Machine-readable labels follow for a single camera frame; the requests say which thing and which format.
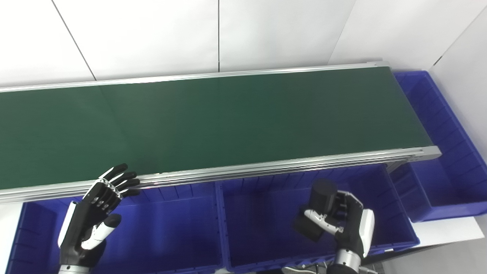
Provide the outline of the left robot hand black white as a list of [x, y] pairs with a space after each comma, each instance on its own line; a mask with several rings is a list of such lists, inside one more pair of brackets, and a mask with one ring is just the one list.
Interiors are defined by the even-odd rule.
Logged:
[[114, 213], [123, 198], [137, 196], [136, 172], [125, 163], [111, 167], [92, 184], [79, 201], [68, 207], [59, 234], [59, 273], [89, 274], [99, 263], [107, 237], [122, 218]]

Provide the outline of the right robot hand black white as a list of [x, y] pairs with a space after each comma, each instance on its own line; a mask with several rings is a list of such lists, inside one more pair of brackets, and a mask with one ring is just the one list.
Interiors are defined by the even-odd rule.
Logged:
[[375, 226], [375, 215], [349, 191], [311, 190], [303, 211], [303, 234], [319, 241], [327, 232], [334, 236], [337, 249], [352, 252], [362, 260], [367, 257]]

